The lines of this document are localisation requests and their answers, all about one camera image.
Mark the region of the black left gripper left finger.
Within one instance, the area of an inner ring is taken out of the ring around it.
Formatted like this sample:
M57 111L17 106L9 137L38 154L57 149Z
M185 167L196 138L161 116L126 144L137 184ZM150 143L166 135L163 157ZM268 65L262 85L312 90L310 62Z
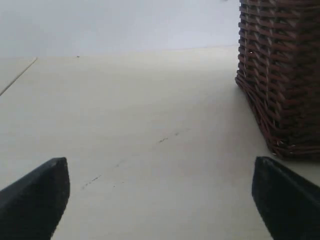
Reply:
M52 158L0 191L2 240L49 240L68 204L65 157Z

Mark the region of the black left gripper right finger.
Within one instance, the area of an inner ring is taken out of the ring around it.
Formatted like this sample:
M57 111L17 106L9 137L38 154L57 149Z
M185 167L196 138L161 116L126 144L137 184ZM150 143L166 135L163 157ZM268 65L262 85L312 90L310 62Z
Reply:
M320 188L267 156L254 163L251 195L274 240L320 238Z

